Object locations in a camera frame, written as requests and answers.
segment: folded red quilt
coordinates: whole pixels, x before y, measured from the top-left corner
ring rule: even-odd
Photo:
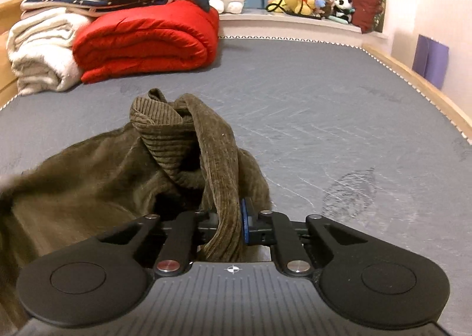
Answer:
[[[104,15],[77,36],[72,51],[82,81],[138,73],[188,71],[211,64],[218,46],[218,12],[191,0]]]

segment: bed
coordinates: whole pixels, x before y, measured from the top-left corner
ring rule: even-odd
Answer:
[[[226,37],[203,70],[13,99],[0,110],[0,174],[22,172],[123,126],[134,97],[153,87],[169,100],[195,94],[256,157],[274,210],[292,220],[321,213],[437,262],[451,283],[440,324],[465,335],[472,145],[459,123],[413,85],[357,47]]]

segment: silver bolt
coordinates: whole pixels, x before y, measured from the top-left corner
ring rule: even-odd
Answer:
[[[157,269],[161,272],[175,272],[180,268],[180,264],[175,260],[162,260],[157,263]]]
[[[293,260],[287,263],[287,268],[295,273],[303,273],[310,269],[310,264],[303,260]]]

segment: red pillow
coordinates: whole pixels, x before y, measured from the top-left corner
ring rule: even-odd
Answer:
[[[385,0],[353,0],[353,8],[352,24],[368,33],[377,28],[385,11]]]

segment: brown corduroy garment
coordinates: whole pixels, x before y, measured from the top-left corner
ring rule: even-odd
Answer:
[[[183,210],[216,210],[219,227],[202,247],[204,258],[242,260],[243,197],[257,210],[271,207],[267,182],[231,127],[193,95],[167,102],[153,89],[134,100],[124,127],[77,143],[4,186],[0,316],[16,327],[25,321],[14,287],[24,264],[149,212],[172,219]]]

